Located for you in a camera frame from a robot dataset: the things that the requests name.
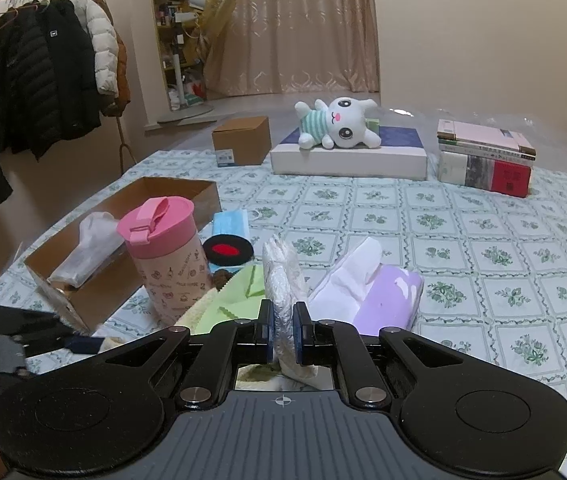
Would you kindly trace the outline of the white puffer jacket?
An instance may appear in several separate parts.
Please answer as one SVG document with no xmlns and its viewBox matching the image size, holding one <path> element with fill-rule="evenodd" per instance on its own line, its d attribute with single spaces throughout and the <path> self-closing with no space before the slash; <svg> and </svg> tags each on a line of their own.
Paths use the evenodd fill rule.
<svg viewBox="0 0 567 480">
<path fill-rule="evenodd" d="M 104 96 L 116 96 L 118 43 L 108 14 L 93 0 L 70 0 L 82 29 L 88 35 L 94 53 L 97 89 Z"/>
</svg>

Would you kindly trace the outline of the clear plastic glove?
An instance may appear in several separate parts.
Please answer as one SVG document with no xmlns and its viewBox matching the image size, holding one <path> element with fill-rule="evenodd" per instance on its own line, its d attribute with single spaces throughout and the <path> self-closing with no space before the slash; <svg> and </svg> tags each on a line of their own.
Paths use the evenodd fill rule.
<svg viewBox="0 0 567 480">
<path fill-rule="evenodd" d="M 274 357 L 281 373 L 308 387 L 319 388 L 318 367 L 297 364 L 293 307 L 306 301 L 307 287 L 295 248 L 278 235 L 262 246 L 265 295 L 274 305 Z"/>
</svg>

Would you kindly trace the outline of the black puffer jacket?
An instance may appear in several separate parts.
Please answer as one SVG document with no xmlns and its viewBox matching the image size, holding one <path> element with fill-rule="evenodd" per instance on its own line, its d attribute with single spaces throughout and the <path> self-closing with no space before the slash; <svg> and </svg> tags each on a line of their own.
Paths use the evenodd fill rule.
<svg viewBox="0 0 567 480">
<path fill-rule="evenodd" d="M 70 0 L 0 16 L 0 152 L 36 158 L 101 126 L 94 51 Z"/>
</svg>

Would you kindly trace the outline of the white bunny plush toy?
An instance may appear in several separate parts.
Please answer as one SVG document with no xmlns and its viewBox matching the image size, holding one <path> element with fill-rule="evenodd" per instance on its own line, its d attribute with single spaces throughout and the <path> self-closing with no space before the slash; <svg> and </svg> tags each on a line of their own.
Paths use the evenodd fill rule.
<svg viewBox="0 0 567 480">
<path fill-rule="evenodd" d="M 297 102 L 294 105 L 300 121 L 297 143 L 306 151 L 315 146 L 332 150 L 356 148 L 359 144 L 366 148 L 379 148 L 381 138 L 366 122 L 366 113 L 376 107 L 377 103 L 372 99 L 357 100 L 348 96 L 340 96 L 330 104 L 317 99 L 314 107 Z"/>
</svg>

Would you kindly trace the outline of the small closed cardboard box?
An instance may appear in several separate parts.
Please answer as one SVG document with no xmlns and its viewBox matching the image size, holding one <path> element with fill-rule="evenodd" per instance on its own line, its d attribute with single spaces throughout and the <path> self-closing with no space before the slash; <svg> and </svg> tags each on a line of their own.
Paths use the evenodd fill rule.
<svg viewBox="0 0 567 480">
<path fill-rule="evenodd" d="M 262 165 L 271 150 L 269 119 L 229 119 L 213 130 L 212 140 L 218 167 Z"/>
</svg>

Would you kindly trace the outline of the pink lidded cup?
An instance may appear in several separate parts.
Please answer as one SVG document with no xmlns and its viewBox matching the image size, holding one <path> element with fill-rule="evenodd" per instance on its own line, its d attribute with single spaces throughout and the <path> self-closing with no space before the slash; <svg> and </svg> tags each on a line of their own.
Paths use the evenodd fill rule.
<svg viewBox="0 0 567 480">
<path fill-rule="evenodd" d="M 149 198 L 120 219 L 117 233 L 164 323 L 176 323 L 213 287 L 191 200 Z"/>
</svg>

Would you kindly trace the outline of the stack of books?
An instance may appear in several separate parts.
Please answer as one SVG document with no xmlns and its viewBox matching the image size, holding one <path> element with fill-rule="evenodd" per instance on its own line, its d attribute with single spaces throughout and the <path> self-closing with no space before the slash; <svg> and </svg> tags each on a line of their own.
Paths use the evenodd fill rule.
<svg viewBox="0 0 567 480">
<path fill-rule="evenodd" d="M 522 133 L 440 119 L 437 143 L 440 181 L 521 198 L 529 194 L 537 153 Z"/>
</svg>

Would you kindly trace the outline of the white and blue flat box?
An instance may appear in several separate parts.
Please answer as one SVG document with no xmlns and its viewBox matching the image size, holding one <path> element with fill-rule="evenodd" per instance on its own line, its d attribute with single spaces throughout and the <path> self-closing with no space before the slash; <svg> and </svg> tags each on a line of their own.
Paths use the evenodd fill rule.
<svg viewBox="0 0 567 480">
<path fill-rule="evenodd" d="M 325 150 L 316 146 L 307 151 L 299 147 L 299 130 L 295 129 L 270 151 L 271 168 L 275 174 L 297 176 L 427 178 L 428 156 L 416 129 L 381 126 L 379 135 L 379 148 L 361 145 Z"/>
</svg>

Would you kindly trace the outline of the light green cloth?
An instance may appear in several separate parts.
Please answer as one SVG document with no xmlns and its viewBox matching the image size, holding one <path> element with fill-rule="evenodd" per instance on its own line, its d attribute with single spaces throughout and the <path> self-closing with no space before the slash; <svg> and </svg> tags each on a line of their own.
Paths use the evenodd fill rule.
<svg viewBox="0 0 567 480">
<path fill-rule="evenodd" d="M 196 334 L 207 334 L 216 324 L 258 317 L 260 302 L 266 297 L 264 268 L 261 264 L 244 266 L 224 285 L 196 323 Z"/>
</svg>

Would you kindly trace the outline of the black red round pad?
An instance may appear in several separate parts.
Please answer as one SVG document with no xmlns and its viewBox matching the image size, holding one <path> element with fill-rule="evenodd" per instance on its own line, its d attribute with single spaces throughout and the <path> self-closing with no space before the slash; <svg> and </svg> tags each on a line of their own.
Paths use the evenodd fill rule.
<svg viewBox="0 0 567 480">
<path fill-rule="evenodd" d="M 203 243 L 207 261 L 214 266 L 243 266 L 254 257 L 249 240 L 233 234 L 217 234 Z"/>
</svg>

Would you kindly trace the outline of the beige curtain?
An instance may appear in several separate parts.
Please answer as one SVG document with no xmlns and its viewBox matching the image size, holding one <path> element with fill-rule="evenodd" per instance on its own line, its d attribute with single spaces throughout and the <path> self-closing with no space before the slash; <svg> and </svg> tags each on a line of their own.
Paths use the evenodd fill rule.
<svg viewBox="0 0 567 480">
<path fill-rule="evenodd" d="M 375 0 L 238 0 L 204 78 L 213 96 L 376 92 Z"/>
</svg>

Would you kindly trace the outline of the standing electric fan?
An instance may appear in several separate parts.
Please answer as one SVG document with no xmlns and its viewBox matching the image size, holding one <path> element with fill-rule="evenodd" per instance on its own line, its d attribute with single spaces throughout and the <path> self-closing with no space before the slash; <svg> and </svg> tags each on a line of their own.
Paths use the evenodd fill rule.
<svg viewBox="0 0 567 480">
<path fill-rule="evenodd" d="M 213 110 L 207 103 L 203 68 L 237 3 L 238 0 L 154 0 L 170 106 L 169 112 L 157 119 L 159 125 L 177 124 Z"/>
</svg>

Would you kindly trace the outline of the floral green white tablecloth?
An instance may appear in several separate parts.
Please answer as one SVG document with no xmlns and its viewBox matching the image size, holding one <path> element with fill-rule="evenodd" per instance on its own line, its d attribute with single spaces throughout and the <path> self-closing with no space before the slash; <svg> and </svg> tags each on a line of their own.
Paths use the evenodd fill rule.
<svg viewBox="0 0 567 480">
<path fill-rule="evenodd" d="M 142 177 L 217 183 L 225 210 L 250 215 L 256 257 L 279 234 L 299 255 L 309 290 L 365 237 L 379 240 L 382 261 L 425 280 L 415 329 L 453 350 L 549 385 L 567 399 L 567 174 L 534 169 L 530 194 L 513 198 L 437 181 L 276 176 L 269 160 L 256 168 L 217 168 L 212 152 L 165 151 L 128 170 L 107 190 L 48 229 L 25 253 L 51 240 L 70 220 Z M 274 431 L 274 417 L 236 408 L 232 440 L 198 432 L 186 444 L 186 479 L 387 478 L 364 472 L 380 451 L 371 442 L 358 464 L 320 465 L 330 448 L 303 432 Z M 567 457 L 561 472 L 567 476 Z"/>
</svg>

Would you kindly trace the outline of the purple tissue pack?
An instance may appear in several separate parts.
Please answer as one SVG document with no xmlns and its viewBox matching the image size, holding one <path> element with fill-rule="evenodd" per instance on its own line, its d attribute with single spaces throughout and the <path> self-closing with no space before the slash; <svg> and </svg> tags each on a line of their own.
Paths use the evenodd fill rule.
<svg viewBox="0 0 567 480">
<path fill-rule="evenodd" d="M 366 237 L 328 271 L 308 299 L 315 321 L 352 324 L 376 336 L 384 327 L 410 330 L 423 290 L 420 274 L 381 262 L 381 244 Z"/>
</svg>

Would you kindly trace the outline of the wooden bookshelf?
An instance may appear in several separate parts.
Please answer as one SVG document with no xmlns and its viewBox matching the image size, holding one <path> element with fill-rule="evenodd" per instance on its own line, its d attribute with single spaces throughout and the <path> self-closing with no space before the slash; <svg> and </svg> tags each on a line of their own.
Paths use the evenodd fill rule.
<svg viewBox="0 0 567 480">
<path fill-rule="evenodd" d="M 152 0 L 170 111 L 180 113 L 203 104 L 206 90 L 204 62 L 198 53 L 200 27 L 205 0 Z"/>
</svg>

